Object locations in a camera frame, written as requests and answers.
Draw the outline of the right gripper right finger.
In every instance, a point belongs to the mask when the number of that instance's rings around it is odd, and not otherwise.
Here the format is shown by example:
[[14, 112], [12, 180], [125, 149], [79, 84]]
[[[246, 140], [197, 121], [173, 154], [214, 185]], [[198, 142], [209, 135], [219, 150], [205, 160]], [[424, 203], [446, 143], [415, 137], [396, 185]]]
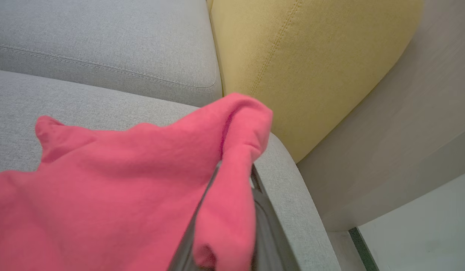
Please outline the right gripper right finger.
[[251, 271], [300, 271], [291, 245], [255, 166], [251, 169], [256, 234]]

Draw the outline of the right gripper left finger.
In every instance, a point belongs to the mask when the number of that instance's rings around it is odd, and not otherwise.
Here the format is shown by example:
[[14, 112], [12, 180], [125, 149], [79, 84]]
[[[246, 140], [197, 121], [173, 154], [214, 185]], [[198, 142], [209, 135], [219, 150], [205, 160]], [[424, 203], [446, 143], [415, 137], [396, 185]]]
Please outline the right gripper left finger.
[[169, 264], [168, 271], [215, 271], [214, 268], [209, 267], [200, 267], [198, 266], [193, 258], [193, 242], [195, 235], [195, 221], [198, 216], [198, 212], [203, 204], [205, 196], [207, 195], [208, 190], [212, 186], [217, 173], [219, 171], [221, 164], [217, 164], [216, 168], [207, 184], [207, 187], [202, 194], [202, 197], [195, 208], [193, 216], [182, 236], [182, 239], [178, 245], [178, 248], [172, 258], [171, 263]]

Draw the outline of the red basketball jersey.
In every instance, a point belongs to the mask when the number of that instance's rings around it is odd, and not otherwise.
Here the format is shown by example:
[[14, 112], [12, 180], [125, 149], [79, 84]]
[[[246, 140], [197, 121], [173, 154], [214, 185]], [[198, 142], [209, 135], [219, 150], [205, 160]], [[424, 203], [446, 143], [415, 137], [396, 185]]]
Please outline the red basketball jersey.
[[242, 94], [164, 127], [101, 131], [39, 117], [37, 170], [0, 172], [0, 271], [165, 271], [196, 210], [195, 262], [249, 271], [249, 177], [272, 117]]

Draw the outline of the yellow sofa backrest cushion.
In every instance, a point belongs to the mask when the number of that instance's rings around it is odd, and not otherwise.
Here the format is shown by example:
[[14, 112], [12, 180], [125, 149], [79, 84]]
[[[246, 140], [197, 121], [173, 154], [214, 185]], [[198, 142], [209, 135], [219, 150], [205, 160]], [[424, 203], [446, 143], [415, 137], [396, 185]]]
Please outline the yellow sofa backrest cushion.
[[399, 60], [424, 0], [206, 0], [223, 94], [274, 112], [298, 163]]

